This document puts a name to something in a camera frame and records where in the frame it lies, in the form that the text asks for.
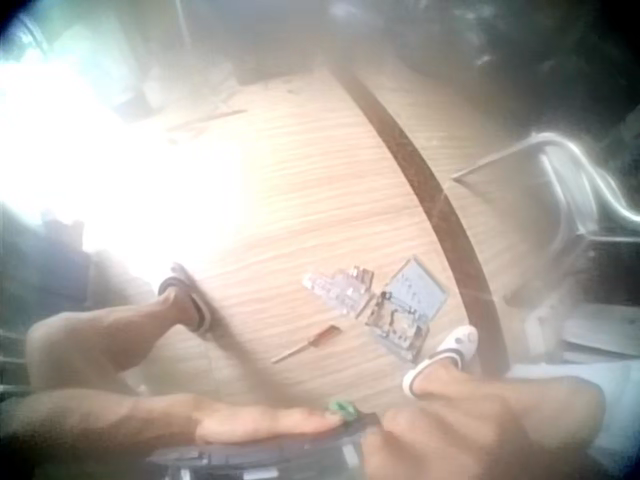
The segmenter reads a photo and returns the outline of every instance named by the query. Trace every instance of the screwdriver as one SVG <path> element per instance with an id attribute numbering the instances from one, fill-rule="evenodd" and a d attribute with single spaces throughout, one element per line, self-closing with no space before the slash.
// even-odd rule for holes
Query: screwdriver
<path id="1" fill-rule="evenodd" d="M 320 345 L 328 342 L 329 340 L 335 338 L 341 333 L 342 333 L 342 329 L 340 327 L 336 325 L 329 325 L 328 327 L 316 333 L 314 336 L 308 338 L 306 342 L 301 343 L 300 345 L 297 345 L 291 350 L 287 350 L 286 352 L 284 352 L 281 355 L 278 355 L 275 358 L 272 358 L 271 363 L 273 364 L 280 363 L 289 357 L 293 357 L 298 353 L 304 352 L 310 347 L 314 347 L 314 348 L 319 347 Z"/>

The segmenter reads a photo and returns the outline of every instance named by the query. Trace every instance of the sandal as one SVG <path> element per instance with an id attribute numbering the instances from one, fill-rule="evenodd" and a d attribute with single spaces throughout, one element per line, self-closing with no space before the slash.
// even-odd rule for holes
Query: sandal
<path id="1" fill-rule="evenodd" d="M 195 280 L 183 265 L 179 263 L 171 265 L 169 275 L 158 286 L 158 296 L 166 292 L 169 287 L 179 288 L 189 294 L 189 298 L 198 314 L 198 326 L 191 331 L 206 340 L 207 334 L 211 331 L 213 317 L 211 308 L 204 294 L 196 285 Z"/>
<path id="2" fill-rule="evenodd" d="M 443 358 L 451 358 L 456 362 L 459 370 L 471 360 L 478 349 L 478 331 L 471 325 L 465 325 L 453 330 L 444 342 L 429 356 L 424 362 L 409 370 L 402 379 L 402 390 L 405 395 L 417 399 L 413 393 L 413 382 L 420 376 L 429 366 Z"/>

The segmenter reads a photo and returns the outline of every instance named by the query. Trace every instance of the green object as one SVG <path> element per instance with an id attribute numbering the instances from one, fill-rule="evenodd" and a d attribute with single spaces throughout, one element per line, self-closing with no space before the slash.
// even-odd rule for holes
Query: green object
<path id="1" fill-rule="evenodd" d="M 358 418 L 359 412 L 356 406 L 344 400 L 333 400 L 329 403 L 328 410 L 342 415 L 347 422 L 352 422 Z"/>

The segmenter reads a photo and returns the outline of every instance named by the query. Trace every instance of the chair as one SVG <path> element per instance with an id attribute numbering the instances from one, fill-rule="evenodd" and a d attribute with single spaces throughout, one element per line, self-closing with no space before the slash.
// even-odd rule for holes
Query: chair
<path id="1" fill-rule="evenodd" d="M 24 359 L 7 355 L 9 351 L 22 350 L 24 340 L 22 335 L 0 330 L 0 401 L 8 397 L 28 395 L 31 392 L 29 385 L 23 383 L 26 374 L 15 374 L 16 370 L 26 369 Z"/>
<path id="2" fill-rule="evenodd" d="M 573 140 L 552 133 L 534 134 L 511 147 L 493 153 L 451 178 L 460 182 L 472 173 L 500 161 L 533 152 L 549 178 L 559 212 L 559 227 L 546 258 L 525 280 L 505 295 L 508 304 L 519 303 L 531 283 L 547 282 L 548 274 L 563 276 L 575 266 L 585 248 L 594 243 L 640 243 L 640 213 L 625 200 L 614 179 L 597 167 Z M 603 213 L 612 221 L 604 225 Z"/>

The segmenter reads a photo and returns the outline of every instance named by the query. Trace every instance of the foot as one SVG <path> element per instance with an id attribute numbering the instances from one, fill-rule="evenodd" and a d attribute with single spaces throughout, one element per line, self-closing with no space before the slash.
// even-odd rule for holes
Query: foot
<path id="1" fill-rule="evenodd" d="M 158 295 L 167 293 L 176 296 L 176 301 L 183 307 L 183 314 L 188 320 L 181 319 L 181 323 L 206 340 L 211 331 L 213 308 L 187 269 L 179 263 L 171 266 L 170 272 L 158 287 Z"/>
<path id="2" fill-rule="evenodd" d="M 160 296 L 161 301 L 166 302 L 168 308 L 175 312 L 178 322 L 189 330 L 196 331 L 200 325 L 200 316 L 191 301 L 191 295 L 179 287 L 169 287 Z"/>
<path id="3" fill-rule="evenodd" d="M 417 397 L 437 394 L 440 386 L 459 381 L 466 376 L 465 373 L 458 370 L 458 365 L 453 359 L 441 358 L 429 365 L 429 368 L 423 370 L 416 377 L 411 390 Z"/>
<path id="4" fill-rule="evenodd" d="M 456 374 L 476 353 L 478 348 L 478 331 L 471 325 L 465 325 L 454 329 L 440 344 L 433 355 L 415 368 L 407 372 L 402 379 L 404 393 L 417 398 L 420 392 L 428 393 L 431 383 L 437 385 L 434 380 L 447 380 Z M 421 379 L 420 392 L 415 385 Z"/>

